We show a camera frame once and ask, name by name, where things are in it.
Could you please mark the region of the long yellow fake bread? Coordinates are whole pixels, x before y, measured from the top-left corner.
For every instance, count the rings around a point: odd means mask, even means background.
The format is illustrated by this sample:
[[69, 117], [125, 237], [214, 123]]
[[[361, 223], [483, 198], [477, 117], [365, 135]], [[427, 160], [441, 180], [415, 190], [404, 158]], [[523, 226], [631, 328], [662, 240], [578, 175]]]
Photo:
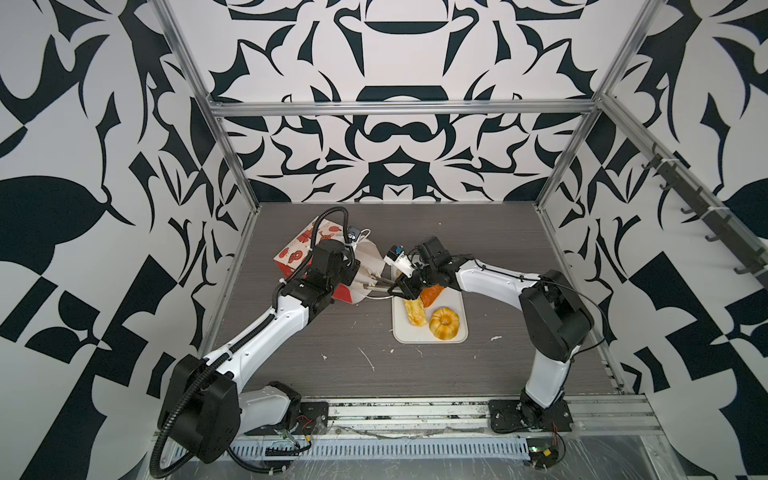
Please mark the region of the long yellow fake bread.
[[420, 298], [417, 298], [416, 300], [405, 300], [404, 307], [408, 322], [411, 325], [422, 327], [428, 323], [425, 307]]

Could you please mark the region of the orange fake croissant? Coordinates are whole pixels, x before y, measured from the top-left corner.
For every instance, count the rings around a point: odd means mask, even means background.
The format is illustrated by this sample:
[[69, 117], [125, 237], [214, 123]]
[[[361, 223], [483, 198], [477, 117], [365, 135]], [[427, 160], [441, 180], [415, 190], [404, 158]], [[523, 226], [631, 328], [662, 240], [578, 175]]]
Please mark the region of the orange fake croissant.
[[443, 290], [444, 287], [441, 285], [435, 285], [422, 290], [419, 298], [424, 308], [429, 308], [437, 300]]

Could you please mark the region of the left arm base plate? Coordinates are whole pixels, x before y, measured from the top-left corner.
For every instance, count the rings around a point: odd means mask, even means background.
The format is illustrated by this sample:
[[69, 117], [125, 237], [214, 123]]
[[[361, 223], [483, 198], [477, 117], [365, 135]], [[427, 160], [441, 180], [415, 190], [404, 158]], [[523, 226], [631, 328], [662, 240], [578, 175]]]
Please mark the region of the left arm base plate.
[[276, 425], [266, 425], [251, 429], [245, 436], [278, 435], [285, 430], [290, 434], [308, 435], [326, 427], [329, 403], [325, 401], [302, 401], [291, 406], [287, 418]]

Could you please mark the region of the round fluted yellow bun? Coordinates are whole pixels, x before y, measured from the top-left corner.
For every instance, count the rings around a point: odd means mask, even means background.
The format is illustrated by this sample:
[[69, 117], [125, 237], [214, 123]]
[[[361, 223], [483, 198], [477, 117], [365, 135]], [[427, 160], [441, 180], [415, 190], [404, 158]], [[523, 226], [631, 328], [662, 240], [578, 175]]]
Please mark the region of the round fluted yellow bun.
[[460, 327], [460, 316], [447, 307], [435, 310], [429, 322], [432, 335], [441, 341], [454, 339], [458, 335]]

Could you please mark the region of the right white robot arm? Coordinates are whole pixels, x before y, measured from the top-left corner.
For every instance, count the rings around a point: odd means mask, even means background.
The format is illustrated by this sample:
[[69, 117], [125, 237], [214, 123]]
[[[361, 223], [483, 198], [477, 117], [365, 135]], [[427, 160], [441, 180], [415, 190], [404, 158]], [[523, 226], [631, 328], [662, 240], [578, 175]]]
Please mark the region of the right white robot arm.
[[513, 272], [473, 255], [453, 255], [436, 237], [412, 253], [395, 245], [384, 257], [399, 271], [388, 292], [415, 300], [433, 286], [488, 297], [519, 309], [535, 348], [531, 374], [519, 405], [532, 413], [549, 410], [564, 395], [573, 357], [594, 327], [594, 318], [562, 272], [543, 275]]

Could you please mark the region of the red white paper bag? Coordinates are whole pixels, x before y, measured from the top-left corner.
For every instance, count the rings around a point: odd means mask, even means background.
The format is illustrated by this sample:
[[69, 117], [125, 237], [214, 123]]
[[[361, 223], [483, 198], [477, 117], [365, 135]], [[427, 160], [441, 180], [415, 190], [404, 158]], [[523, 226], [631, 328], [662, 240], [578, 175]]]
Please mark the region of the red white paper bag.
[[358, 304], [369, 294], [368, 286], [377, 283], [384, 270], [384, 260], [376, 245], [359, 229], [350, 227], [344, 236], [343, 225], [324, 219], [315, 227], [314, 218], [273, 261], [284, 276], [291, 276], [310, 258], [303, 277], [317, 280], [321, 286], [336, 286], [333, 297], [348, 304]]

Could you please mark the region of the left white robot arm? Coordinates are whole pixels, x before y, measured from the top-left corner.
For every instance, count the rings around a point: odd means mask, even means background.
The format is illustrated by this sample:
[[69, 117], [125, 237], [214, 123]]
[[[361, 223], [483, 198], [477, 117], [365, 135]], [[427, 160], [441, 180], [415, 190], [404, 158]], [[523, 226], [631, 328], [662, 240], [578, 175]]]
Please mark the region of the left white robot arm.
[[301, 401], [297, 392], [279, 382], [254, 394], [245, 394], [244, 387], [283, 343], [332, 303], [340, 285], [353, 282], [360, 267], [354, 253], [350, 243], [321, 240], [308, 264], [279, 285], [272, 306], [257, 320], [218, 349], [177, 363], [158, 417], [150, 458], [153, 477], [168, 476], [180, 466], [160, 465], [168, 440], [186, 449], [184, 461], [211, 463], [237, 436], [295, 421]]

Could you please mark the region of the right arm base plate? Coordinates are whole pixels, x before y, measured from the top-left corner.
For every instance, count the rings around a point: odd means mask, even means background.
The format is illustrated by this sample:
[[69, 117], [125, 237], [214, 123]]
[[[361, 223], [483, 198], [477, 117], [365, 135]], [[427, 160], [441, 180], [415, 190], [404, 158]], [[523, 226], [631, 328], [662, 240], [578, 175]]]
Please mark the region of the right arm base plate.
[[572, 431], [573, 417], [563, 398], [548, 408], [528, 399], [495, 399], [488, 402], [488, 410], [490, 428], [498, 434]]

